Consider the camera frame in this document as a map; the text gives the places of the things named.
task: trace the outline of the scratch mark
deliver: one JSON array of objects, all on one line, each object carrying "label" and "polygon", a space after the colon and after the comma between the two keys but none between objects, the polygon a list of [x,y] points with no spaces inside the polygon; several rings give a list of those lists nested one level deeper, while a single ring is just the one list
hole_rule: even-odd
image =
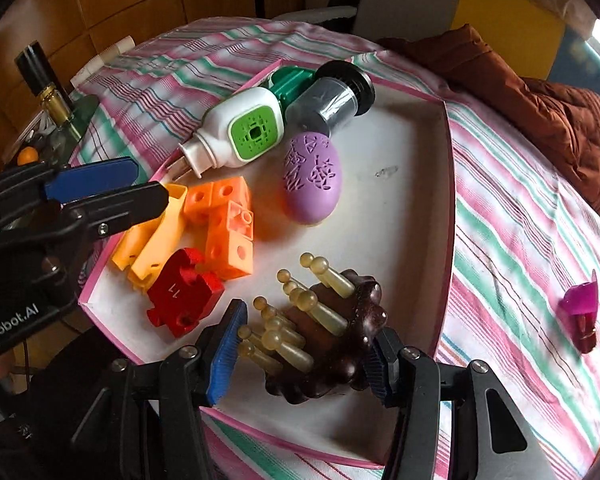
[{"label": "scratch mark", "polygon": [[389,166],[388,168],[382,168],[382,170],[376,173],[376,177],[389,179],[398,171],[398,166]]}]

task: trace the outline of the yellow panel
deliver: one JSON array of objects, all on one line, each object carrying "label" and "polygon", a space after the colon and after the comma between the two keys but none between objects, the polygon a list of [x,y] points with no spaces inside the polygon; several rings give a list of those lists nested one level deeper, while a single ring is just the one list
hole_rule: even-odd
[{"label": "yellow panel", "polygon": [[546,79],[564,22],[529,0],[460,0],[451,28],[470,23],[522,77]]}]

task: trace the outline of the striped tablecloth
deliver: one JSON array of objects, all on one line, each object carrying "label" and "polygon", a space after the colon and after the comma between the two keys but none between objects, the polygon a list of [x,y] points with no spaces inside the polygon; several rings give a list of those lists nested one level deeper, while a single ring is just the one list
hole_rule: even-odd
[{"label": "striped tablecloth", "polygon": [[[427,70],[361,38],[304,23],[213,18],[144,43],[78,92],[101,99],[77,161],[130,155],[152,176],[204,111],[278,59],[350,59],[446,101],[456,170],[454,269],[436,359],[487,361],[529,421],[559,479],[580,478],[600,448],[598,346],[581,356],[557,313],[565,290],[600,283],[600,218],[498,114]],[[230,479],[380,478],[307,459],[205,418]],[[446,478],[450,406],[441,413],[436,475]]]}]

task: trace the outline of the green plastic part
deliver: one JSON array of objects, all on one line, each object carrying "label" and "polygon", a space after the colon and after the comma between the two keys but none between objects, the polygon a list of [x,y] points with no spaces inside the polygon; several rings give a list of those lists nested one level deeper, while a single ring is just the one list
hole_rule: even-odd
[{"label": "green plastic part", "polygon": [[286,108],[314,82],[314,73],[315,70],[309,68],[283,66],[271,75],[269,90],[280,102],[283,118]]},{"label": "green plastic part", "polygon": [[237,118],[231,125],[231,139],[238,156],[248,161],[266,152],[278,141],[273,110],[261,106]]}]

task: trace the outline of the pink plastic object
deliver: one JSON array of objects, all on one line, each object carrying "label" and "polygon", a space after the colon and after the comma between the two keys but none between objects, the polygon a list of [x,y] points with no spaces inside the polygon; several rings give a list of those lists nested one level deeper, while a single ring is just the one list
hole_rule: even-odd
[{"label": "pink plastic object", "polygon": [[342,168],[331,139],[312,132],[291,139],[283,171],[286,215],[300,224],[320,223],[336,208],[341,189]]},{"label": "pink plastic object", "polygon": [[596,271],[592,272],[590,282],[569,288],[559,306],[573,317],[575,323],[573,344],[581,353],[588,354],[597,343],[598,280]]},{"label": "pink plastic object", "polygon": [[152,325],[166,325],[174,336],[181,337],[211,314],[224,285],[214,273],[196,271],[202,261],[202,253],[189,248],[177,250],[167,260],[147,291],[154,304],[146,311]]}]

